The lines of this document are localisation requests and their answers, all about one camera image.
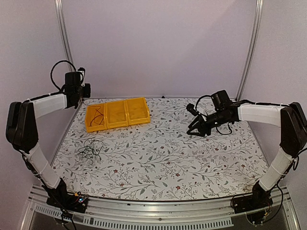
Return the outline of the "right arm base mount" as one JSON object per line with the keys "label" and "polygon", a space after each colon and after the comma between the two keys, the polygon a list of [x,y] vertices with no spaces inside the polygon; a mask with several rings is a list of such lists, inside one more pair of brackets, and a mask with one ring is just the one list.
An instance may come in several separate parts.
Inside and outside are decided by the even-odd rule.
{"label": "right arm base mount", "polygon": [[247,220],[253,225],[264,223],[272,210],[272,198],[270,191],[253,188],[251,195],[233,197],[230,202],[231,208],[237,213],[246,213]]}

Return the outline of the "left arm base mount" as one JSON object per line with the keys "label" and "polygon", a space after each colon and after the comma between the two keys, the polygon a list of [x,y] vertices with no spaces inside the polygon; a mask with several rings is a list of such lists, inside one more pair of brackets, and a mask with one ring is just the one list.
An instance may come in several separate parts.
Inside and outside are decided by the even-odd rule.
{"label": "left arm base mount", "polygon": [[62,208],[63,210],[85,213],[88,205],[88,195],[81,192],[69,193],[62,178],[56,188],[50,189],[46,185],[42,185],[42,187],[48,194],[48,205]]}

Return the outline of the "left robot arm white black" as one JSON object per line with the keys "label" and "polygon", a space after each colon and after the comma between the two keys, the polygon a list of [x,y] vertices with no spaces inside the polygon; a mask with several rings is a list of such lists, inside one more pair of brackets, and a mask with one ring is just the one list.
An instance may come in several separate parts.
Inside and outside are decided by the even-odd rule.
{"label": "left robot arm white black", "polygon": [[55,111],[77,108],[80,101],[90,94],[90,84],[85,83],[85,69],[79,68],[66,73],[64,86],[59,92],[10,104],[6,139],[21,153],[26,165],[48,189],[57,189],[61,179],[41,150],[36,121]]}

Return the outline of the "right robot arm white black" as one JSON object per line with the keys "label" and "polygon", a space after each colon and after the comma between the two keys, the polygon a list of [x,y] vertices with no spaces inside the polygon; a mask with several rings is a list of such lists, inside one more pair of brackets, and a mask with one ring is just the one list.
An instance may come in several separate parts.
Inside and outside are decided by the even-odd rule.
{"label": "right robot arm white black", "polygon": [[289,168],[305,151],[307,143],[307,119],[300,103],[259,103],[249,100],[232,101],[225,90],[209,96],[215,112],[207,114],[197,109],[196,104],[186,107],[195,119],[188,126],[187,134],[192,136],[210,136],[212,129],[223,124],[235,122],[255,122],[280,128],[281,140],[278,152],[267,172],[253,186],[253,195],[248,199],[252,209],[263,205],[267,196],[278,182],[286,176]]}

